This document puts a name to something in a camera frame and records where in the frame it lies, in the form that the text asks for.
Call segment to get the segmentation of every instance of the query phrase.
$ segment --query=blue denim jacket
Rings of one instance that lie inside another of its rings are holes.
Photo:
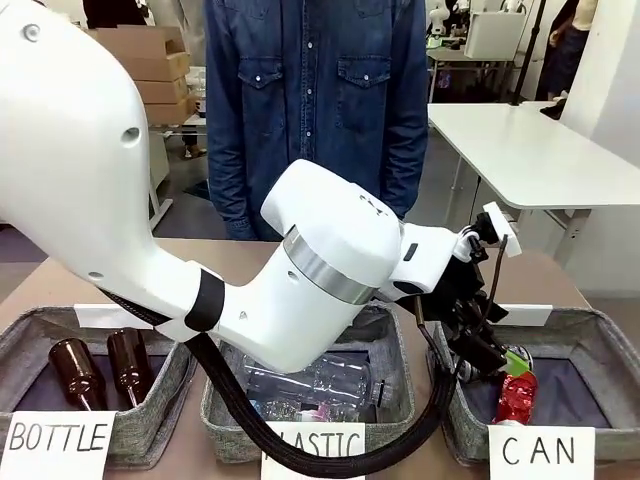
[[[424,1],[205,0],[205,14],[209,190],[230,238],[275,238],[260,207],[298,158],[402,218],[427,146]]]

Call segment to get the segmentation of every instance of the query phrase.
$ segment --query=black pole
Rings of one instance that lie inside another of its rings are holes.
[[[524,80],[527,76],[527,71],[529,70],[529,63],[531,63],[531,57],[533,56],[533,49],[536,46],[536,40],[538,39],[538,34],[540,33],[540,23],[542,23],[542,15],[544,14],[544,7],[546,3],[547,0],[540,0],[540,6],[538,7],[536,21],[533,24],[533,28],[531,29],[531,39],[529,40],[529,46],[527,47],[527,52],[524,54],[522,68],[520,69],[520,76],[518,76],[518,83],[516,85],[515,91],[513,92],[513,97],[511,98],[510,102],[510,104],[514,107],[520,105],[520,93],[522,92]]]

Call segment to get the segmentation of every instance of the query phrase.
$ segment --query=gray floor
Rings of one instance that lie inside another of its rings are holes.
[[[167,144],[171,172],[161,185],[161,197],[173,198],[174,204],[155,230],[158,237],[224,239],[225,230],[220,216],[210,202],[184,193],[184,189],[206,178],[206,158],[184,160],[182,144],[173,137]],[[407,221],[419,225],[442,225],[450,194],[458,156],[437,133],[433,133],[426,156],[420,193]],[[463,193],[456,205],[450,227],[460,228],[468,223],[476,176],[467,169],[463,175]],[[480,185],[474,215],[482,205],[497,200],[484,184]],[[12,228],[0,230],[0,301],[35,269],[45,255],[28,239]],[[631,340],[640,347],[640,327],[637,326],[638,300],[589,299],[599,309],[609,313]]]

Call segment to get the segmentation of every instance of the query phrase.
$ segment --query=brown table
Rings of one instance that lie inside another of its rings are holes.
[[[226,281],[243,284],[258,273],[275,244],[237,243],[210,240],[159,240],[175,255],[195,260],[220,273]],[[482,265],[489,281],[492,261]],[[500,275],[496,300],[503,303],[544,303],[558,307],[588,306],[567,275],[549,257],[533,252],[506,259]],[[74,303],[108,303],[97,289],[77,279],[57,262],[49,259],[36,269],[0,305],[0,331],[22,312],[37,306],[72,305]],[[398,309],[409,355],[411,377],[415,385],[416,409],[422,411],[430,393],[425,364],[425,345],[416,335],[414,318]],[[204,374],[199,370],[191,385],[180,421],[158,465],[146,472],[107,472],[110,480],[255,480],[257,463],[224,465],[216,462],[215,451],[200,423],[200,399]],[[488,478],[486,468],[463,468],[449,454],[442,433],[438,431],[416,453],[374,479],[430,478],[438,480],[479,480]],[[598,478],[606,480],[640,478],[640,469],[612,467],[600,470]]]

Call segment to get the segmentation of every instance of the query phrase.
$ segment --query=stack of cardboard boxes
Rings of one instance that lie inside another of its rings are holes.
[[[178,28],[120,25],[92,36],[133,78],[150,125],[181,124],[194,113],[185,80],[189,54]]]

